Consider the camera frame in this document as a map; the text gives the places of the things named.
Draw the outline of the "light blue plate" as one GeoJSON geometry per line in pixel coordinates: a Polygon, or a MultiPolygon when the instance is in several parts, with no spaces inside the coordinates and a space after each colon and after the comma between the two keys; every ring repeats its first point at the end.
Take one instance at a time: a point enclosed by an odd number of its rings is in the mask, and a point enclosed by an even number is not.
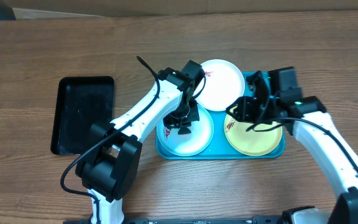
{"type": "Polygon", "coordinates": [[[157,125],[156,144],[162,146],[165,152],[176,156],[194,156],[201,153],[210,144],[214,124],[209,112],[201,106],[198,106],[199,121],[191,123],[190,134],[179,135],[179,129],[168,129],[161,121],[157,125]]]}

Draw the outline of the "pink green sponge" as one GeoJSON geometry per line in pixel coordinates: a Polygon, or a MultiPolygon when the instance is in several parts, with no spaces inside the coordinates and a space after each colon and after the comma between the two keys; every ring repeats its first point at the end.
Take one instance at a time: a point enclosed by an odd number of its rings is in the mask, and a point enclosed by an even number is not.
{"type": "Polygon", "coordinates": [[[178,135],[186,135],[186,134],[191,134],[191,130],[186,126],[181,126],[178,130],[178,135]]]}

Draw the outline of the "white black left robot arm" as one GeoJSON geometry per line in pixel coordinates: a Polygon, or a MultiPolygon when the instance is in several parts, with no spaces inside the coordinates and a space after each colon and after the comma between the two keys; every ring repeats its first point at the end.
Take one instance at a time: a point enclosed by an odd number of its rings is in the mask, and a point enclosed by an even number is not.
{"type": "Polygon", "coordinates": [[[163,122],[189,133],[198,120],[194,91],[203,82],[202,66],[192,60],[180,71],[153,72],[155,83],[132,109],[111,124],[91,127],[95,145],[78,161],[75,173],[93,203],[90,223],[122,223],[122,201],[137,175],[142,144],[163,122]]]}

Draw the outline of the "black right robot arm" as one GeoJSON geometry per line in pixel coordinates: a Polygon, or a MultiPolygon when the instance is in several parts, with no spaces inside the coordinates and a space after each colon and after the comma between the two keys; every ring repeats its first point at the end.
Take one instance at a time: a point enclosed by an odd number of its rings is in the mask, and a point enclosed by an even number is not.
{"type": "Polygon", "coordinates": [[[294,67],[261,71],[246,77],[252,96],[241,96],[226,108],[238,122],[276,123],[302,143],[328,179],[336,197],[331,212],[314,206],[282,212],[278,223],[358,223],[358,156],[336,129],[316,96],[304,97],[294,67]]]}

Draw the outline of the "teal plastic tray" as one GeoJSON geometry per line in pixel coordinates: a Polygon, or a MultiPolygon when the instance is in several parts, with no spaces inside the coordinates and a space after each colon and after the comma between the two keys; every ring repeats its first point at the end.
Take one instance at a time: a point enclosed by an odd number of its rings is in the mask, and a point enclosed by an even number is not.
{"type": "Polygon", "coordinates": [[[210,111],[207,110],[212,117],[214,124],[213,138],[210,144],[201,153],[194,156],[176,156],[165,152],[162,146],[156,144],[157,152],[166,159],[270,159],[278,157],[285,148],[285,138],[282,132],[282,139],[279,145],[270,153],[264,156],[247,156],[235,150],[224,134],[224,119],[226,113],[224,111],[210,111]]]}

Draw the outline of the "black plastic tray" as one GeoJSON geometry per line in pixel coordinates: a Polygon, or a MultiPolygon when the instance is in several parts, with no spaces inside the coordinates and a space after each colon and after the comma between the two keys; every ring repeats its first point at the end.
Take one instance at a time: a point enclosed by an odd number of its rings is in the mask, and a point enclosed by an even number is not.
{"type": "Polygon", "coordinates": [[[50,150],[56,155],[82,154],[91,146],[94,123],[109,123],[114,106],[110,76],[65,77],[58,84],[50,150]]]}

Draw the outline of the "yellow plate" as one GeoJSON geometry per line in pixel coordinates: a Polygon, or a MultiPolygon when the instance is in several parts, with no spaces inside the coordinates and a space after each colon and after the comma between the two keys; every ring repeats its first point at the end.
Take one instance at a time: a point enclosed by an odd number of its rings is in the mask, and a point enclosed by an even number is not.
{"type": "Polygon", "coordinates": [[[264,156],[272,152],[282,139],[282,127],[277,122],[260,124],[255,129],[247,131],[252,123],[241,123],[232,116],[224,119],[224,134],[230,145],[238,152],[247,156],[264,156]]]}

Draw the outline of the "white plate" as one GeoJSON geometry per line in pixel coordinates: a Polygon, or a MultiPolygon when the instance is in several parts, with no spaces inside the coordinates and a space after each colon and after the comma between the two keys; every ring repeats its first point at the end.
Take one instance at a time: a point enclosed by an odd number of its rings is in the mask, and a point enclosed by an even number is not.
{"type": "Polygon", "coordinates": [[[239,97],[246,86],[242,72],[231,62],[212,59],[201,64],[206,79],[202,79],[194,95],[196,102],[210,111],[225,111],[239,97]]]}

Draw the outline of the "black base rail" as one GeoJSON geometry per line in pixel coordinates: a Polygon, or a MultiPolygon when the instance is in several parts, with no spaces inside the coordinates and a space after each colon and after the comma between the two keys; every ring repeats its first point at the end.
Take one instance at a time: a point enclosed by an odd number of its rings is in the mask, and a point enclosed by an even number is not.
{"type": "Polygon", "coordinates": [[[122,224],[291,224],[281,215],[261,215],[251,218],[212,218],[212,219],[162,219],[125,218],[122,224]]]}

